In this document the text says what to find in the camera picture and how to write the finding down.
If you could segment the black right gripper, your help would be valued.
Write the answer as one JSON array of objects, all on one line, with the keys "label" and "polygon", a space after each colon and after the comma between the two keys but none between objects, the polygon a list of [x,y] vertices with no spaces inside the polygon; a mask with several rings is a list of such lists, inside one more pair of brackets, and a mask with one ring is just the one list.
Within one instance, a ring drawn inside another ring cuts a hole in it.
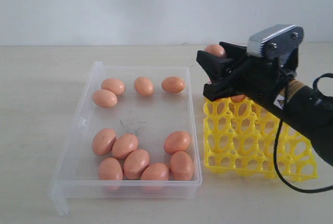
[{"label": "black right gripper", "polygon": [[282,106],[275,104],[287,82],[296,76],[298,50],[281,57],[259,58],[247,54],[246,47],[221,42],[226,57],[217,57],[206,51],[197,52],[196,61],[208,75],[210,82],[203,87],[208,100],[245,95],[275,116],[283,116]]}]

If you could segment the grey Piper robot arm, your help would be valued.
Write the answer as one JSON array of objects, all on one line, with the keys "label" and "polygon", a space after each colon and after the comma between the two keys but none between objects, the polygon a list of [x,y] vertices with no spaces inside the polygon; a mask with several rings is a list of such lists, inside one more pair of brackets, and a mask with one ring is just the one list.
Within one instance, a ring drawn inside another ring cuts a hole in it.
[{"label": "grey Piper robot arm", "polygon": [[332,98],[295,80],[298,49],[273,59],[247,54],[244,46],[221,42],[225,58],[198,51],[196,61],[210,78],[203,94],[210,101],[243,94],[311,141],[332,164]]}]

